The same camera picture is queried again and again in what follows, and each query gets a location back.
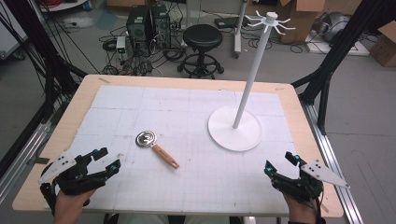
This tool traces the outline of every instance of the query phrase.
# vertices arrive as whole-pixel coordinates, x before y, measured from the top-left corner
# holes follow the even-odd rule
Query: stool
[[[183,40],[194,52],[198,50],[198,53],[186,57],[177,67],[178,72],[184,70],[189,74],[189,77],[211,76],[213,79],[215,79],[213,74],[216,71],[220,74],[224,72],[224,68],[214,57],[205,54],[221,44],[222,34],[218,29],[207,24],[193,25],[184,31]],[[196,62],[188,62],[188,59],[192,57],[198,57]],[[212,62],[205,63],[205,57],[211,59]]]

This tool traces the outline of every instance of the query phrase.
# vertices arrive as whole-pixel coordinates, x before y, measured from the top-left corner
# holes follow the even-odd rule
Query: floor
[[[102,42],[98,39],[121,27],[126,22],[125,14],[111,12],[100,5],[89,13],[73,9],[56,16],[61,18],[75,13],[80,13],[81,21],[85,20],[85,16],[92,20],[84,21],[85,27],[71,31],[70,36],[96,70],[102,71],[107,60]],[[203,13],[199,22],[213,24],[215,18]],[[72,42],[64,34],[62,37],[73,64],[88,73],[97,74]],[[366,48],[373,45],[367,40],[361,43]],[[216,75],[216,79],[246,80],[255,49],[249,46],[248,40],[243,39],[242,54],[235,59],[233,33],[223,33],[222,44],[210,54],[225,68],[225,72]],[[297,49],[274,43],[264,53],[256,81],[291,83],[314,72],[324,57],[324,54],[307,52],[304,46]],[[160,65],[162,62],[164,59],[154,63],[158,67],[148,76],[187,77],[177,72],[177,63]],[[33,71],[28,59],[0,61],[0,158],[4,157],[44,101],[40,82]],[[396,219],[396,175],[393,173],[396,171],[393,165],[396,158],[396,119],[392,119],[396,112],[395,86],[396,68],[383,67],[371,56],[346,56],[332,78],[326,118],[327,135],[364,223],[394,223]],[[30,168],[26,165],[8,196],[1,202],[2,223],[51,222],[50,213],[12,209],[13,198]],[[101,214],[84,214],[80,223],[100,223],[102,218]],[[257,223],[276,223],[276,220],[258,217]],[[345,217],[339,217],[330,218],[328,223],[348,222]]]

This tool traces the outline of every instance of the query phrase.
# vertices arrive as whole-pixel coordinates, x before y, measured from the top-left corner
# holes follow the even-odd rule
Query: white pole
[[[250,69],[250,74],[247,78],[247,85],[244,90],[244,94],[241,99],[241,103],[239,104],[238,112],[236,114],[235,122],[233,123],[233,127],[235,129],[238,128],[239,122],[241,121],[242,114],[245,110],[245,105],[248,101],[248,95],[250,94],[251,87],[253,86],[254,79],[256,78],[257,71],[259,70],[260,63],[262,61],[262,55],[265,51],[265,46],[267,45],[268,38],[271,34],[272,26],[267,26],[264,24],[262,29],[262,36],[260,37],[259,46],[257,47],[256,56],[254,57],[253,65]]]

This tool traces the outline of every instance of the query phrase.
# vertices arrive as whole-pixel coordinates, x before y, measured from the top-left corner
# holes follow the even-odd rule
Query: utensil
[[[136,144],[140,147],[151,147],[169,165],[171,165],[175,169],[178,168],[179,165],[177,164],[177,162],[160,146],[155,144],[155,142],[157,141],[157,135],[155,135],[154,132],[144,131],[137,135],[135,141]]]

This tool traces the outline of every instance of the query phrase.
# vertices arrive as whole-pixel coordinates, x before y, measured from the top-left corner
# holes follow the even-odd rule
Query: cardboard box
[[[246,15],[256,16],[256,10],[260,12],[262,16],[265,16],[269,11],[275,11],[276,6],[260,5],[255,4],[253,0],[247,1],[247,8],[245,10]]]
[[[396,21],[378,29],[381,37],[370,48],[370,54],[384,67],[396,67]]]
[[[317,15],[322,12],[325,0],[279,0],[276,6],[276,14],[280,21],[290,19],[284,24],[286,27],[295,27],[295,30],[279,28],[285,35],[279,35],[283,43],[304,43],[311,31]]]
[[[131,10],[133,5],[148,5],[151,0],[107,0],[107,6],[114,10]]]
[[[356,8],[361,4],[361,0],[326,0],[323,12],[341,12],[344,15],[352,16]]]

